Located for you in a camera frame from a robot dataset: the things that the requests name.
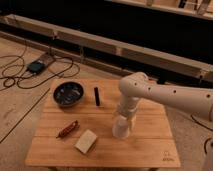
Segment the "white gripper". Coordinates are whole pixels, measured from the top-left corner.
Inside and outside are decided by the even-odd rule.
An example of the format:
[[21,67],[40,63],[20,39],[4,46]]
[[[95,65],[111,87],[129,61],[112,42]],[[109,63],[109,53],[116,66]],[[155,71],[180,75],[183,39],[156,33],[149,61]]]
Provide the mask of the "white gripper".
[[[117,105],[115,116],[123,116],[127,119],[131,119],[135,116],[137,111],[138,98],[137,97],[127,97],[121,96],[120,101]],[[134,129],[136,123],[136,118],[130,121],[130,130]]]

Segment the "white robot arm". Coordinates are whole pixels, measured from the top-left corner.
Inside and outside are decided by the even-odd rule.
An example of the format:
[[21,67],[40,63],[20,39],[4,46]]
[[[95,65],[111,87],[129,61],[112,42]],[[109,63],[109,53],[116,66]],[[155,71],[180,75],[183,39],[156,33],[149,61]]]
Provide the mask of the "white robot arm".
[[116,138],[129,136],[142,98],[213,122],[213,89],[153,84],[143,72],[123,77],[118,88],[121,96],[112,127],[112,134]]

